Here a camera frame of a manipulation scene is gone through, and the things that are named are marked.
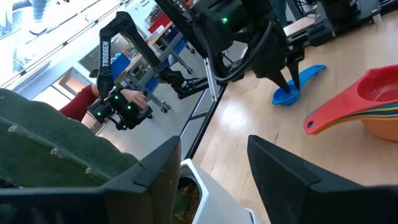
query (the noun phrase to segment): human hand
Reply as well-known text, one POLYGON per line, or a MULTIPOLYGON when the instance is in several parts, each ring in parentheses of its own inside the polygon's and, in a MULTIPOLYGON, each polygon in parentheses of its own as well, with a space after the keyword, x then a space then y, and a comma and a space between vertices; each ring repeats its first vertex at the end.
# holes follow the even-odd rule
POLYGON ((145 96, 140 91, 123 89, 121 90, 121 93, 128 100, 128 102, 135 103, 141 109, 148 107, 147 103, 145 102, 145 96))

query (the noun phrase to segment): cactus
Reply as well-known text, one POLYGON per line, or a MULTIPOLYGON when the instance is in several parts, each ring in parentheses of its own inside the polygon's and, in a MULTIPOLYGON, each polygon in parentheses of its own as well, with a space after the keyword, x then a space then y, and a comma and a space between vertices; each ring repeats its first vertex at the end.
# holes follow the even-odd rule
MULTIPOLYGON (((0 179, 8 184, 99 186, 137 162, 50 105, 0 89, 0 179)), ((177 192, 178 213, 190 209, 188 199, 177 192)))

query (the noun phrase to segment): red sleeve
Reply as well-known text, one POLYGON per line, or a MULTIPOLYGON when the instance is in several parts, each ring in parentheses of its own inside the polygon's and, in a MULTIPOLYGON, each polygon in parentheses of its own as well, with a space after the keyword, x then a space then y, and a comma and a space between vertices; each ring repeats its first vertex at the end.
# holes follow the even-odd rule
POLYGON ((71 102, 65 105, 60 112, 67 118, 82 121, 87 113, 87 107, 93 104, 97 97, 91 90, 91 85, 86 86, 82 89, 71 102))

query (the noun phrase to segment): person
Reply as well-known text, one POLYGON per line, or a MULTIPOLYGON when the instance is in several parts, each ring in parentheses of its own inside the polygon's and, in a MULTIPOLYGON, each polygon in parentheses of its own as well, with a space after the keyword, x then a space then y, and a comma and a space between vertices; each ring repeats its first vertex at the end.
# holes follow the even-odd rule
POLYGON ((270 0, 270 1, 282 27, 287 26, 288 22, 286 18, 286 0, 270 0))
MULTIPOLYGON (((145 96, 139 91, 135 90, 121 90, 123 96, 128 100, 134 102, 141 109, 147 108, 145 96)), ((87 108, 100 97, 100 93, 96 85, 88 85, 84 87, 74 99, 65 105, 59 112, 67 118, 82 121, 87 113, 87 108)))

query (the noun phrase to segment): white pot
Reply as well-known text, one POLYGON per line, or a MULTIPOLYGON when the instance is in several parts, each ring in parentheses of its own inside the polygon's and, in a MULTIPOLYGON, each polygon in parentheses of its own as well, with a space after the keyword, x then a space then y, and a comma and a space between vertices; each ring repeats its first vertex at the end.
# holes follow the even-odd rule
POLYGON ((201 199, 193 224, 262 224, 251 210, 244 208, 220 184, 190 159, 181 162, 196 178, 201 199))

